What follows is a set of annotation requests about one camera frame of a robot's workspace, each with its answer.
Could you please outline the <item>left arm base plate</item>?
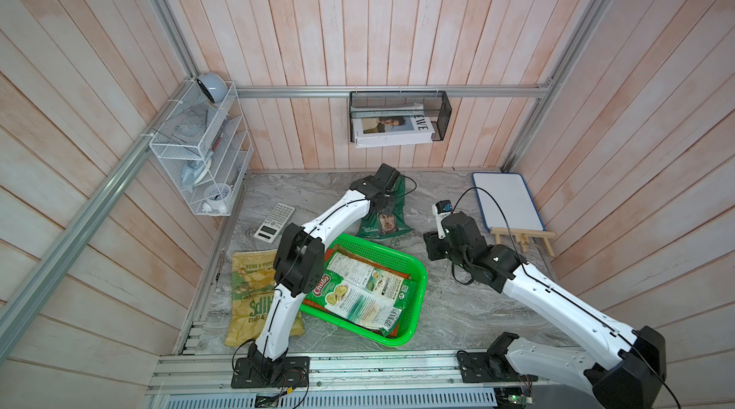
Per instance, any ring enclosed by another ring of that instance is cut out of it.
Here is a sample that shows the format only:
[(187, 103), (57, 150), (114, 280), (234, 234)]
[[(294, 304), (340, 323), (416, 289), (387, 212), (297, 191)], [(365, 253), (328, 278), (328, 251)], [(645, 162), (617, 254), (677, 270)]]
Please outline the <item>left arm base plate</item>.
[(231, 380), (234, 389), (306, 387), (309, 357), (286, 355), (275, 362), (258, 357), (241, 357), (235, 362)]

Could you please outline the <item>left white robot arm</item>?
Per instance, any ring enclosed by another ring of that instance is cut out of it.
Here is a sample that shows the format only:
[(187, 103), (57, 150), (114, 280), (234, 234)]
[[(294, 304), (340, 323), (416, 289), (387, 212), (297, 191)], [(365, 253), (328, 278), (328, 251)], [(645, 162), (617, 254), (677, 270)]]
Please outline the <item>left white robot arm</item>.
[(248, 351), (254, 365), (270, 371), (283, 363), (302, 301), (325, 271), (327, 248), (357, 221), (390, 208), (399, 177), (396, 168), (382, 164), (373, 175), (353, 181), (342, 198), (316, 219), (285, 227), (274, 261), (272, 305), (260, 336)]

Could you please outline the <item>dark green Real chips bag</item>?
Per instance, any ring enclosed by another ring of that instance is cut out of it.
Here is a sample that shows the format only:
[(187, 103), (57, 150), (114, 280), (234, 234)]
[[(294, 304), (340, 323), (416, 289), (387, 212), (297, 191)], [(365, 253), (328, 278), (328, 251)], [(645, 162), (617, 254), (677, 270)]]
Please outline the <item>dark green Real chips bag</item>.
[(409, 233), (412, 229), (405, 223), (404, 215), (406, 194), (406, 179), (399, 177), (392, 190), (392, 208), (369, 213), (361, 220), (356, 236), (368, 240), (385, 240)]

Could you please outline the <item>yellow kettle chips bag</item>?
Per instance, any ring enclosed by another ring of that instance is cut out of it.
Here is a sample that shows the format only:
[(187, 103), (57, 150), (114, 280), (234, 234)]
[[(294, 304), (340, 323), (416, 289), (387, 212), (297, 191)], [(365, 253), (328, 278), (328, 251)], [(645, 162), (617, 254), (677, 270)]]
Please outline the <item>yellow kettle chips bag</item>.
[(232, 315), (224, 345), (256, 339), (265, 327), (275, 288), (276, 250), (237, 252), (232, 257)]

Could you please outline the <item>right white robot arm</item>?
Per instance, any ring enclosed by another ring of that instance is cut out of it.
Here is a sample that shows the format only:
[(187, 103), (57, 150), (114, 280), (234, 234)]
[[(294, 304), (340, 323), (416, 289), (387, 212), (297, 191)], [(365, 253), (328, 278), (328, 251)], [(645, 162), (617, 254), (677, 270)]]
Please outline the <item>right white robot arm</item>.
[(551, 347), (505, 332), (485, 353), (457, 353), (464, 382), (537, 376), (585, 392), (605, 408), (654, 405), (666, 376), (666, 345), (659, 332), (613, 319), (558, 286), (514, 249), (488, 244), (476, 221), (450, 210), (447, 201), (433, 212), (436, 230), (423, 236), (430, 260), (461, 267), (472, 282), (536, 311), (580, 347)]

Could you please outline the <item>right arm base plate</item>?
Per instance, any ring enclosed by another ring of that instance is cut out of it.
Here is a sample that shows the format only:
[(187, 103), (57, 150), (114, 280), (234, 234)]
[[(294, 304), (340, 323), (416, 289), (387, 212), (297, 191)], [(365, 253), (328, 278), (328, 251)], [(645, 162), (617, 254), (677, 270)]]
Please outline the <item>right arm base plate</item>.
[(488, 352), (458, 351), (456, 359), (464, 383), (520, 382), (526, 384), (539, 380), (538, 376), (517, 373), (504, 357), (490, 355)]

